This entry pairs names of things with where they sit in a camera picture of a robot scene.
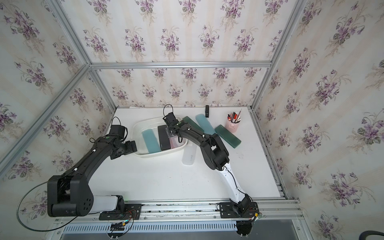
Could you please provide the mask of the pink pencil case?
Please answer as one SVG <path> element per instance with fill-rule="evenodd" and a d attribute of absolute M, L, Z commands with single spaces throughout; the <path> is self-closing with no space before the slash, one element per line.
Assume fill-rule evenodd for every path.
<path fill-rule="evenodd" d="M 169 138 L 171 149 L 175 149 L 178 147 L 178 139 L 177 138 Z"/>

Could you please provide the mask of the black pencil case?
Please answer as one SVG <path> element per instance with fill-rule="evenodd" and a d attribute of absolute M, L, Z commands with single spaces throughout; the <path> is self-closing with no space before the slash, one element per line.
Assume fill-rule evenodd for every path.
<path fill-rule="evenodd" d="M 161 125 L 158 126 L 158 136 L 161 151 L 166 151 L 171 149 L 171 142 L 167 132 L 167 126 Z"/>

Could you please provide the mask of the teal pencil case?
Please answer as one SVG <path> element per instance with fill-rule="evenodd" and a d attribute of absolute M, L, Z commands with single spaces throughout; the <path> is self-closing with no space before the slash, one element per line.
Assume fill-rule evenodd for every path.
<path fill-rule="evenodd" d="M 160 144 L 152 129 L 147 129 L 142 132 L 144 142 L 146 144 L 149 154 L 158 153 L 161 151 Z"/>

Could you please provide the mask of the white plastic storage box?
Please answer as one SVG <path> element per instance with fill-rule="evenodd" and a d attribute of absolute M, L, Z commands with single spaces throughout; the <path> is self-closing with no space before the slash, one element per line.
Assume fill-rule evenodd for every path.
<path fill-rule="evenodd" d="M 179 143 L 178 137 L 171 137 L 170 149 L 161 150 L 158 127 L 165 125 L 162 117 L 141 121 L 134 125 L 132 138 L 136 141 L 137 152 L 135 155 L 141 158 L 159 157 L 183 150 L 188 140 L 183 139 Z"/>

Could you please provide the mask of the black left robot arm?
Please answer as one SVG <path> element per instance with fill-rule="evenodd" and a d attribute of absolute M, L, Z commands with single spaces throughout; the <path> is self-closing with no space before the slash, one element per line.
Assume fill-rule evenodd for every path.
<path fill-rule="evenodd" d="M 97 212 L 125 212 L 119 195 L 95 196 L 89 181 L 104 160 L 135 153 L 135 141 L 122 142 L 116 136 L 99 137 L 92 148 L 61 176 L 47 183 L 47 212 L 50 217 L 83 217 Z"/>

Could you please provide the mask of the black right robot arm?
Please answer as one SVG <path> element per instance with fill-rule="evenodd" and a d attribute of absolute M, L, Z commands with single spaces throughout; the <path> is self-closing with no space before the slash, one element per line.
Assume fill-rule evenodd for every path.
<path fill-rule="evenodd" d="M 180 139 L 187 139 L 200 147 L 206 165 L 211 170 L 218 172 L 224 179 L 228 192 L 231 194 L 230 202 L 233 205 L 235 216 L 246 218 L 247 212 L 252 208 L 253 200 L 238 183 L 230 165 L 229 152 L 219 135 L 205 134 L 184 121 L 163 119 L 172 135 Z"/>

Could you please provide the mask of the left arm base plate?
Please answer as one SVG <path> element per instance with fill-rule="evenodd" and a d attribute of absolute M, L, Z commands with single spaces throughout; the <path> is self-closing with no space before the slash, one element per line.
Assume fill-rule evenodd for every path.
<path fill-rule="evenodd" d="M 116 210 L 100 213 L 99 220 L 123 221 L 133 219 L 136 221 L 140 218 L 142 206 L 142 204 L 125 204 L 122 209 L 118 207 Z"/>

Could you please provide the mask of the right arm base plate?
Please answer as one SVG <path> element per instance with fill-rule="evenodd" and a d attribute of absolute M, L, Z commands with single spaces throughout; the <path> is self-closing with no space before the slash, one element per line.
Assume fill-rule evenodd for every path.
<path fill-rule="evenodd" d="M 238 203 L 223 202 L 217 204 L 221 219 L 252 219 L 260 215 L 256 202 Z"/>

